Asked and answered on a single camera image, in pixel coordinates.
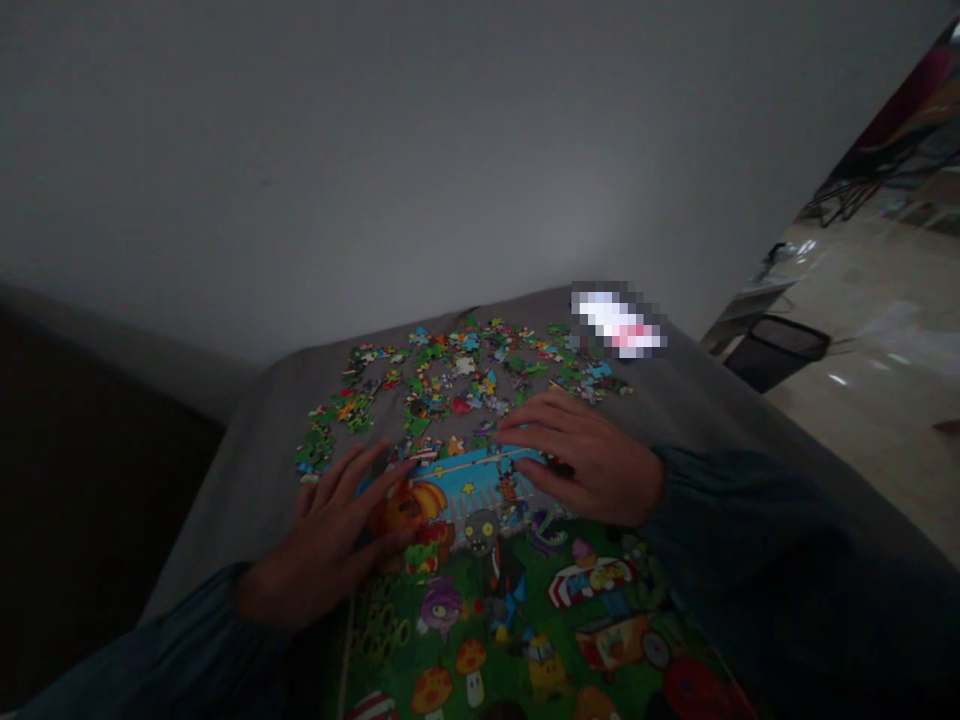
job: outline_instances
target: person's right hand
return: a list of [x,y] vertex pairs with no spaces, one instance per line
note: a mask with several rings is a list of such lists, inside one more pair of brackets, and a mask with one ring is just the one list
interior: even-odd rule
[[663,497],[663,461],[564,390],[528,400],[500,421],[493,439],[556,455],[573,467],[573,477],[565,478],[532,458],[517,461],[538,489],[583,517],[640,525]]

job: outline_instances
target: tiled floor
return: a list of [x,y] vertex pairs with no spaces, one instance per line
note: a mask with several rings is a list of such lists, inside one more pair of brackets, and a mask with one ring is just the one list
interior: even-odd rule
[[826,230],[805,221],[786,231],[816,244],[776,268],[803,274],[773,310],[834,346],[767,398],[960,567],[960,437],[932,428],[960,420],[960,239],[882,217],[896,197]]

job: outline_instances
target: trash can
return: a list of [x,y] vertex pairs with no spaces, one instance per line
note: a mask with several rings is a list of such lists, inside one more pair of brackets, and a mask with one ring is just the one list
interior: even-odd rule
[[830,336],[775,315],[764,315],[727,357],[726,365],[750,387],[765,393],[795,372],[822,360]]

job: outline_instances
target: person's left hand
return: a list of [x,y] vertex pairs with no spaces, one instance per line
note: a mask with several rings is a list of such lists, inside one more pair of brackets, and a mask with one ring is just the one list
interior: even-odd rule
[[389,447],[388,441],[382,441],[364,452],[362,445],[356,445],[319,482],[303,485],[293,531],[237,582],[235,599],[242,616],[294,632],[302,630],[413,541],[413,532],[401,530],[377,538],[358,552],[353,549],[373,507],[416,467],[415,460],[407,460],[356,497],[370,466]]

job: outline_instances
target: gray blanket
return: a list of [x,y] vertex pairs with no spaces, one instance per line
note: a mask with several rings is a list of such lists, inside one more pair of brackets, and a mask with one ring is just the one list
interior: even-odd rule
[[[567,288],[528,295],[470,311],[481,322],[501,317],[525,325],[538,336],[550,323],[571,322]],[[422,325],[431,334],[462,330],[467,313],[450,313]],[[255,560],[280,541],[293,524],[299,490],[293,454],[307,428],[307,413],[342,388],[342,371],[354,345],[370,342],[408,346],[417,324],[295,353],[267,370],[240,403],[226,437],[197,494],[166,567],[147,604],[144,618],[171,608],[224,565]],[[633,395],[611,394],[597,405],[600,413],[648,444],[667,444],[695,451],[752,449],[769,453],[816,480],[839,508],[851,516],[869,541],[913,562],[947,567],[946,559],[857,473],[786,418],[762,396],[730,374],[714,358],[676,328],[663,327],[669,347],[660,358],[630,363],[610,361],[625,377]],[[382,375],[377,361],[366,375]],[[404,377],[412,359],[399,367]],[[537,390],[546,379],[534,381]],[[512,400],[504,383],[502,392]],[[403,436],[401,387],[378,393],[372,405],[375,424],[362,436],[370,443]],[[496,420],[485,410],[431,424],[435,438],[470,437],[481,420]],[[356,437],[338,424],[335,449],[342,451]]]

